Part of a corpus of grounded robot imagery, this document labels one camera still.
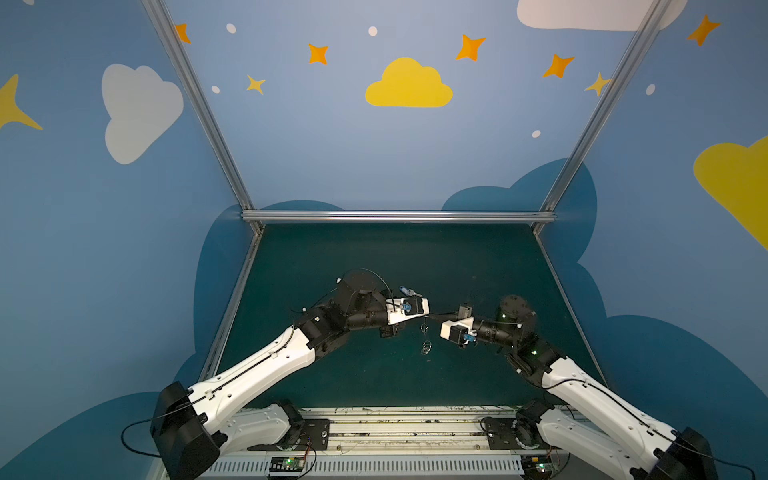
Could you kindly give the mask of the silver key blue head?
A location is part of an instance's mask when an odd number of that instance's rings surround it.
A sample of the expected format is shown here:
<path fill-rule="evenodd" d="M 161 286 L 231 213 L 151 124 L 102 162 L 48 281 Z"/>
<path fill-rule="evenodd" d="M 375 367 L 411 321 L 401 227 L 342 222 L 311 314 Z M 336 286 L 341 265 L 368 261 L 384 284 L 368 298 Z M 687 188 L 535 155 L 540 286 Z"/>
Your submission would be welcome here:
<path fill-rule="evenodd" d="M 399 288 L 399 290 L 406 297 L 421 297 L 421 294 L 417 293 L 415 290 L 413 290 L 413 289 L 411 289 L 409 287 L 406 287 L 406 286 L 401 286 Z"/>

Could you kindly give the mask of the metal keyring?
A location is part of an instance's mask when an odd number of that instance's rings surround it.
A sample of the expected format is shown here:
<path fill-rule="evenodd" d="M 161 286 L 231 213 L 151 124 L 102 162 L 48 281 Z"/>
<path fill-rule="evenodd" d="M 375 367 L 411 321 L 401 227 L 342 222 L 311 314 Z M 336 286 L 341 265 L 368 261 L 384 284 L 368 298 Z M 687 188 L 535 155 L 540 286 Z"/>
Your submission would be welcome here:
<path fill-rule="evenodd" d="M 423 342 L 421 345 L 420 353 L 423 356 L 426 356 L 431 352 L 431 349 L 432 349 L 432 342 L 429 337 L 429 325 L 426 322 L 422 323 L 420 326 L 420 331 L 423 336 Z"/>

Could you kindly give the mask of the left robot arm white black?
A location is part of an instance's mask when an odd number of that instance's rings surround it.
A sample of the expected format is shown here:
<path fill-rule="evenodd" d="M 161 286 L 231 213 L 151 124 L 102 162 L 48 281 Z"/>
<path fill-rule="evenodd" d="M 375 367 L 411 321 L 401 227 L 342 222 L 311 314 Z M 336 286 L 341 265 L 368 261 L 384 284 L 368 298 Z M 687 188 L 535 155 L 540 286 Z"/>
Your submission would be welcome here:
<path fill-rule="evenodd" d="M 196 479 L 222 454 L 251 445 L 293 445 L 303 420 L 288 402 L 258 411 L 256 420 L 242 426 L 233 417 L 285 377 L 345 345 L 351 332 L 377 329 L 390 338 L 401 323 L 429 314 L 423 295 L 379 290 L 379 281 L 369 270 L 341 277 L 330 299 L 303 310 L 257 353 L 190 387 L 165 387 L 149 432 L 169 477 Z"/>

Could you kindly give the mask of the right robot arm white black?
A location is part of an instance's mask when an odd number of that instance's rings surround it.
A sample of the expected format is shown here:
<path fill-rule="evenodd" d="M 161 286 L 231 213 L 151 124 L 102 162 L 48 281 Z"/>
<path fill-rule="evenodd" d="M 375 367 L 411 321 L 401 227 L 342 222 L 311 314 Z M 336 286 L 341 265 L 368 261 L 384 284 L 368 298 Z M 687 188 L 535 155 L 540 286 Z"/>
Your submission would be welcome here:
<path fill-rule="evenodd" d="M 678 431 L 601 385 L 537 334 L 538 316 L 523 298 L 504 297 L 493 319 L 475 317 L 466 307 L 437 318 L 443 339 L 460 347 L 484 342 L 507 349 L 508 362 L 523 379 L 590 422 L 584 426 L 532 400 L 515 417 L 519 445 L 565 450 L 613 479 L 717 478 L 704 436 L 692 428 Z"/>

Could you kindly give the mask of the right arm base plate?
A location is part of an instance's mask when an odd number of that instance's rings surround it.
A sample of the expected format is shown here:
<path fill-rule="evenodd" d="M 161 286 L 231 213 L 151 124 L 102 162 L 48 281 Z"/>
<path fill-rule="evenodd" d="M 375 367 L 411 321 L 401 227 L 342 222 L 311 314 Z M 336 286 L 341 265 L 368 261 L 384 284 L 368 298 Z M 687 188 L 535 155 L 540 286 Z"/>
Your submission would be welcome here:
<path fill-rule="evenodd" d="M 484 417 L 480 427 L 491 450 L 539 449 L 541 439 L 534 426 L 512 417 Z"/>

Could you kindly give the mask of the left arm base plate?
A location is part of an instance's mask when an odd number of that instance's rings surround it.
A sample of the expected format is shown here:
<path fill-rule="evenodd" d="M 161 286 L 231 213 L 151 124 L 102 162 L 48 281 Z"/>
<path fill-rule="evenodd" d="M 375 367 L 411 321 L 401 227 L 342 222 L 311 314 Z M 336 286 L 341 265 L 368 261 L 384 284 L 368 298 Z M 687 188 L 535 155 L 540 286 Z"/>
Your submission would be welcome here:
<path fill-rule="evenodd" d="M 330 439 L 329 419 L 305 419 L 299 427 L 292 426 L 286 435 L 277 444 L 253 445 L 248 451 L 293 451 L 306 448 L 310 445 L 316 451 L 328 449 Z"/>

